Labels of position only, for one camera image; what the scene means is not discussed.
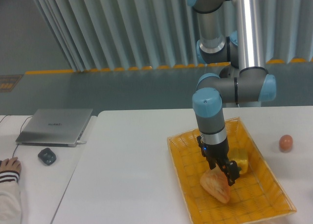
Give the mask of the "person's hand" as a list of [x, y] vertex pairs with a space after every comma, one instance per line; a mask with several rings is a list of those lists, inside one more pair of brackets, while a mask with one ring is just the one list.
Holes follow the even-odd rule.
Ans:
[[22, 165], [18, 157], [7, 158], [0, 164], [0, 172], [16, 172], [20, 175], [21, 170]]

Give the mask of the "white sleeved forearm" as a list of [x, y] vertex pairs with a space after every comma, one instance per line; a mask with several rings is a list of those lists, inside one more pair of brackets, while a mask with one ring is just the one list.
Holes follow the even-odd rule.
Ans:
[[20, 224], [22, 220], [22, 203], [19, 173], [2, 171], [0, 173], [0, 223]]

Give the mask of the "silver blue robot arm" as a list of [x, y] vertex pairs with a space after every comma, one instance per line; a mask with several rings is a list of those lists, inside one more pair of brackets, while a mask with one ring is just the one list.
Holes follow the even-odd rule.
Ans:
[[[225, 1], [235, 6], [237, 38], [222, 34], [220, 8]], [[270, 101], [276, 97], [275, 77], [265, 68], [262, 40], [261, 0], [187, 0], [198, 15], [200, 40], [198, 60], [205, 64], [230, 62], [239, 70], [236, 77], [203, 75], [193, 94], [193, 110], [200, 136], [198, 145], [210, 169], [219, 167], [228, 185], [239, 175], [236, 162], [228, 159], [228, 140], [223, 104]]]

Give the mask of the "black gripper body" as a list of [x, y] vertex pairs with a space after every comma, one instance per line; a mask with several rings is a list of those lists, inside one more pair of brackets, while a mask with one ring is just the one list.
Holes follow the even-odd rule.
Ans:
[[226, 138], [223, 142], [212, 145], [206, 144], [202, 141], [202, 137], [197, 137], [198, 146], [201, 149], [201, 154], [203, 157], [214, 158], [216, 160], [216, 165], [221, 169], [222, 166], [228, 159], [227, 153], [229, 151], [228, 139]]

